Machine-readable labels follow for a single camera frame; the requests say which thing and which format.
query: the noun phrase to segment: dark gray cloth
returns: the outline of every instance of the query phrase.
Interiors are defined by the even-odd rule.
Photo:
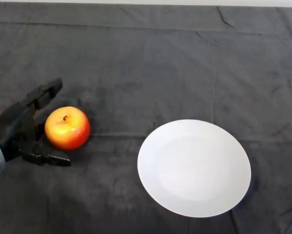
[[[0,3],[0,113],[62,77],[44,112],[82,109],[72,166],[17,158],[0,176],[0,234],[292,234],[292,9]],[[236,137],[252,180],[232,212],[187,218],[144,190],[145,137],[177,119]]]

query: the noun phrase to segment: white plate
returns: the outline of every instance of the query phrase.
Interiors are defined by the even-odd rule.
[[[191,119],[155,129],[140,148],[137,168],[155,201],[189,217],[230,210],[251,180],[249,159],[240,143],[216,125]]]

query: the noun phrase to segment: robotic arm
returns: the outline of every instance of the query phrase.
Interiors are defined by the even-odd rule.
[[[44,123],[36,126],[33,119],[36,110],[50,103],[61,88],[60,78],[41,85],[0,115],[0,171],[5,162],[18,156],[37,165],[71,165],[67,154],[38,142],[44,132]]]

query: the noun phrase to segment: apple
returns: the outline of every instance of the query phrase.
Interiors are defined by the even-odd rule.
[[[87,116],[83,111],[72,106],[55,110],[45,123],[48,140],[63,150],[80,147],[88,138],[89,132],[90,124]]]

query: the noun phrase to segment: fabric tablecloth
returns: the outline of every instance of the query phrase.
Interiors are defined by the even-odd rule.
[[[37,118],[78,107],[90,138],[68,168],[7,163],[0,234],[292,234],[291,8],[0,3],[0,113],[56,77]],[[230,212],[184,217],[143,188],[140,146],[177,119],[244,147],[251,184]]]

